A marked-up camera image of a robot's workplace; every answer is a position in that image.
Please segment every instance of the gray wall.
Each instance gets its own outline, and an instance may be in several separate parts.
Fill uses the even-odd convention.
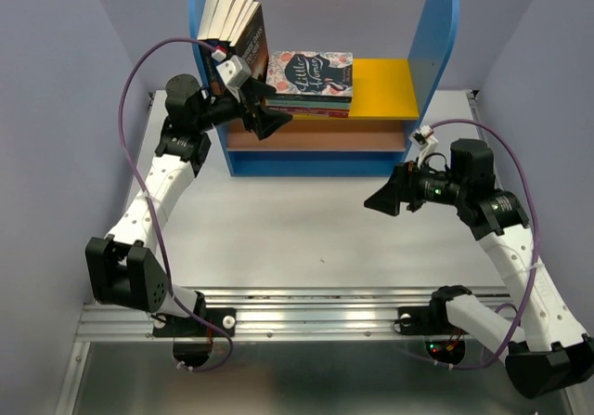
[[[116,110],[131,63],[98,0],[0,11],[0,413],[37,415],[57,402],[90,295],[84,246],[129,186]],[[128,105],[137,147],[141,84]]]
[[[590,334],[593,11],[594,0],[534,0],[479,95],[483,121],[518,151],[542,226],[544,260]],[[504,154],[498,155],[503,183],[520,190],[512,164]],[[593,396],[594,382],[588,387]]]
[[[406,58],[424,0],[261,0],[271,50],[353,51],[359,58]],[[187,0],[101,0],[131,60],[153,43],[188,33]],[[441,88],[480,88],[530,0],[461,0],[454,53]],[[183,45],[162,50],[142,71],[150,88],[194,73]]]

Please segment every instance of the bookshelf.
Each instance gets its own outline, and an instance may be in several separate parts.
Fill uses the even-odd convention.
[[[193,37],[204,2],[188,2]],[[408,58],[356,58],[348,118],[294,115],[291,123],[264,141],[245,132],[241,123],[218,128],[230,174],[390,175],[407,156],[408,136],[424,117],[449,61],[458,15],[459,0],[426,0]],[[204,80],[197,45],[193,51]]]

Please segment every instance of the brown shelf board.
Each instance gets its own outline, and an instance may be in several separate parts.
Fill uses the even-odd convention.
[[[227,150],[403,151],[405,137],[398,121],[292,121],[258,141],[239,122],[229,126]]]

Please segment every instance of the floral book cover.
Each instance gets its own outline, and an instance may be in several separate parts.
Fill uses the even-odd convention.
[[[274,99],[351,102],[353,53],[277,51],[270,55],[266,83]]]

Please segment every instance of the gray floor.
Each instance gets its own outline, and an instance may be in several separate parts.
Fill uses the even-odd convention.
[[[569,414],[563,393],[526,400],[502,365],[437,369],[399,353],[422,343],[237,345],[222,369],[176,370],[171,345],[95,344],[75,413],[91,414]],[[472,345],[469,362],[477,357]]]

